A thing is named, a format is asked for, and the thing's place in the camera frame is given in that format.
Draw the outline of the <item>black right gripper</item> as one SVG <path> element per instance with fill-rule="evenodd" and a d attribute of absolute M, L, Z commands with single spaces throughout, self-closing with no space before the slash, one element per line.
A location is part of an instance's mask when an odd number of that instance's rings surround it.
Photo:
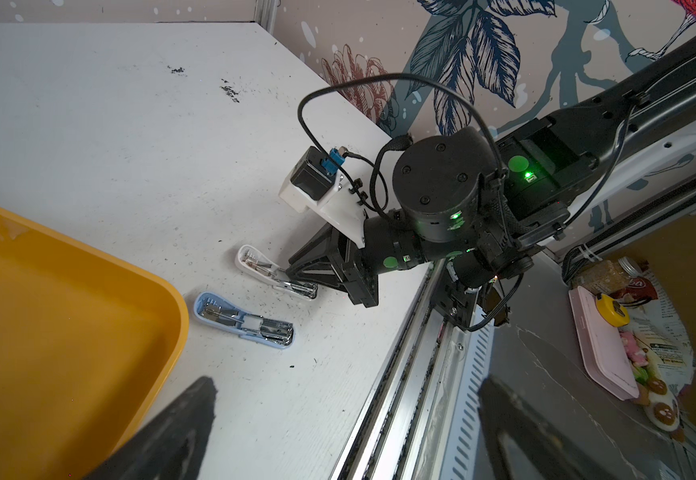
<path fill-rule="evenodd" d="M 379 304 L 379 276 L 410 270 L 432 259 L 431 242 L 416 233 L 405 215 L 364 222 L 365 246 L 325 224 L 289 259 L 291 281 L 313 283 L 348 294 L 354 305 Z"/>

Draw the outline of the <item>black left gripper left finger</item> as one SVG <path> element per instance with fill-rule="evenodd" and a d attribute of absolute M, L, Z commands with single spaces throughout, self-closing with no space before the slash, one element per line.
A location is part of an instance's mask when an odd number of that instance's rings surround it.
<path fill-rule="evenodd" d="M 196 479 L 215 420 L 217 388 L 198 378 L 88 479 Z"/>

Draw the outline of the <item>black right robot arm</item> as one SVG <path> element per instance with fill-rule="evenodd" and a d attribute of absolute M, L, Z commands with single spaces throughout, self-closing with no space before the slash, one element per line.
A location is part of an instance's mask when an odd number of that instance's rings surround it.
<path fill-rule="evenodd" d="M 377 198 L 374 160 L 367 184 L 347 176 L 346 153 L 313 143 L 285 181 L 294 208 L 325 213 L 339 195 L 348 216 L 325 226 L 289 260 L 291 281 L 379 302 L 381 274 L 450 258 L 463 287 L 512 278 L 532 266 L 543 241 L 560 237 L 615 168 L 696 122 L 696 37 L 615 86 L 535 118 L 496 139 L 453 82 L 435 92 L 466 113 L 462 128 L 414 140 L 395 137 L 392 188 L 398 207 Z"/>

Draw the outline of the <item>light blue stapler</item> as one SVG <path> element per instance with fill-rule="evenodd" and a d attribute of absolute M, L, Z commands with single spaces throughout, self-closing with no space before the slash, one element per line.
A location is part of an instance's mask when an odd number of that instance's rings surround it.
<path fill-rule="evenodd" d="M 250 313 L 212 292 L 200 293 L 192 310 L 199 323 L 254 343 L 286 349 L 295 340 L 291 322 Z"/>

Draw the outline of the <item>yellow plastic tray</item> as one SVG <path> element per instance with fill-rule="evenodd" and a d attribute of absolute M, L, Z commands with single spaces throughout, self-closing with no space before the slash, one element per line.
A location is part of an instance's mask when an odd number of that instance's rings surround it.
<path fill-rule="evenodd" d="M 186 344 L 175 287 L 0 208 L 0 479 L 77 479 L 124 445 Z"/>

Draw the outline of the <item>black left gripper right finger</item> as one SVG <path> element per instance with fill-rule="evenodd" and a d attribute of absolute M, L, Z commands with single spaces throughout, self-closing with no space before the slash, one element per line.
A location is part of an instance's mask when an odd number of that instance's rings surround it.
<path fill-rule="evenodd" d="M 497 479 L 612 479 L 614 476 L 490 375 L 478 391 L 481 431 Z"/>

